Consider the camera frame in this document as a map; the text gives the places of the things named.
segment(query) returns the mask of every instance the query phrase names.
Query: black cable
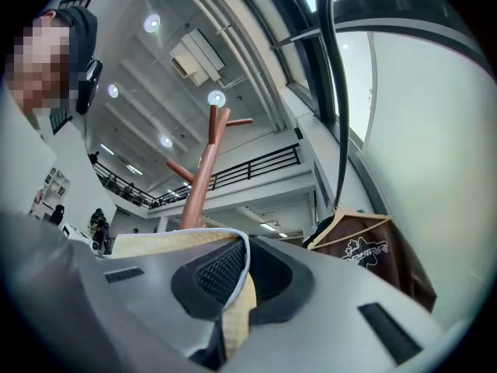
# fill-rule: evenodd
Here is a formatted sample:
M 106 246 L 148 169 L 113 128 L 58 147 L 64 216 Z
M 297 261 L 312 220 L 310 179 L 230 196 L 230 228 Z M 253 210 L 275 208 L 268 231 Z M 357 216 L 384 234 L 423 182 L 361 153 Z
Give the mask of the black cable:
M 339 110 L 340 159 L 339 178 L 336 184 L 335 200 L 333 201 L 334 211 L 340 202 L 349 157 L 349 96 L 347 94 L 345 69 L 336 41 L 335 24 L 333 22 L 333 0 L 316 0 L 316 9 L 321 28 L 321 40 L 328 56 L 328 69 L 332 73 L 329 87 L 335 87 L 336 103 Z

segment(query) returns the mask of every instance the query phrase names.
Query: round ceiling light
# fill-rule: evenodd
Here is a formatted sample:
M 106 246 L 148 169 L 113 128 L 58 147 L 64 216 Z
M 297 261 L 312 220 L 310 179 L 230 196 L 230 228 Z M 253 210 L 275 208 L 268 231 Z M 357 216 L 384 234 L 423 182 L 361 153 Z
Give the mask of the round ceiling light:
M 115 84 L 109 84 L 109 87 L 107 87 L 107 92 L 113 98 L 117 98 L 117 96 L 119 95 L 119 89 L 116 87 Z
M 226 96 L 223 92 L 214 90 L 209 93 L 207 101 L 209 102 L 209 105 L 217 105 L 218 108 L 221 108 L 226 103 Z
M 167 137 L 162 137 L 161 138 L 161 144 L 164 145 L 166 148 L 171 148 L 172 147 L 172 141 L 167 138 Z
M 159 25 L 161 24 L 161 17 L 157 14 L 152 14 L 148 16 L 145 22 L 143 22 L 143 29 L 146 32 L 153 33 L 157 30 Z

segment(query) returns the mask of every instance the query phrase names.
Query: black device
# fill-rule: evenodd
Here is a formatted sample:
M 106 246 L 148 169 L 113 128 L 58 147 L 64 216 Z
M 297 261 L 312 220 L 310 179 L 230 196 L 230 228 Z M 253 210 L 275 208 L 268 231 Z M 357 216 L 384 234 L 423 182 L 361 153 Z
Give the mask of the black device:
M 101 61 L 93 58 L 86 67 L 86 73 L 78 82 L 78 102 L 76 111 L 84 115 L 88 112 L 93 98 L 95 98 L 96 89 L 99 84 L 100 75 L 102 74 L 103 64 Z

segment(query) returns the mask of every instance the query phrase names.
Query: beige fabric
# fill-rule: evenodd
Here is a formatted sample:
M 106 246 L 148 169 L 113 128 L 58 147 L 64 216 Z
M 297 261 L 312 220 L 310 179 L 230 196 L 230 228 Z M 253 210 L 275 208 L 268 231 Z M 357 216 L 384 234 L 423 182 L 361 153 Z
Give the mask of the beige fabric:
M 256 306 L 254 281 L 248 274 L 242 291 L 223 312 L 224 347 L 228 359 L 235 355 L 236 350 L 249 336 L 249 312 Z
M 118 235 L 114 241 L 112 258 L 147 256 L 186 249 L 220 239 L 236 239 L 233 232 L 163 232 L 150 235 Z
M 150 235 L 119 235 L 112 258 L 147 256 L 186 249 L 220 239 L 235 240 L 234 232 L 163 232 Z M 223 312 L 223 337 L 226 357 L 230 358 L 249 336 L 249 312 L 257 306 L 254 281 L 247 274 L 236 300 Z

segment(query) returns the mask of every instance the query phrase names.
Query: ceiling light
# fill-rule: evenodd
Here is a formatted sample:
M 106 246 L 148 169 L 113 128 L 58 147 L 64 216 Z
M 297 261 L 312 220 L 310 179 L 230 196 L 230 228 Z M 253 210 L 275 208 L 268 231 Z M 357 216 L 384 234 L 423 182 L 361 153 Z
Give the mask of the ceiling light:
M 172 141 L 167 137 L 161 137 L 161 144 L 166 148 L 172 147 Z
M 207 101 L 209 102 L 209 105 L 217 105 L 218 108 L 221 108 L 226 103 L 226 96 L 222 91 L 214 90 L 207 96 Z
M 112 152 L 110 149 L 108 149 L 104 144 L 100 144 L 100 147 L 102 147 L 102 149 L 104 149 L 105 151 L 108 151 L 108 153 L 110 153 L 111 155 L 114 154 L 114 152 Z
M 117 96 L 119 95 L 119 89 L 116 87 L 115 84 L 109 84 L 109 87 L 107 87 L 107 92 L 113 98 L 117 98 Z
M 151 16 L 148 16 L 147 19 L 143 22 L 143 29 L 145 29 L 145 32 L 153 33 L 158 29 L 160 24 L 161 17 L 157 14 L 152 14 Z
M 130 170 L 133 174 L 140 174 L 142 175 L 143 173 L 138 170 L 138 169 L 135 169 L 132 165 L 127 165 L 126 166 L 128 170 Z
M 267 229 L 268 231 L 271 231 L 271 232 L 276 232 L 276 229 L 273 228 L 271 225 L 267 225 L 266 223 L 264 224 L 260 224 L 264 229 Z

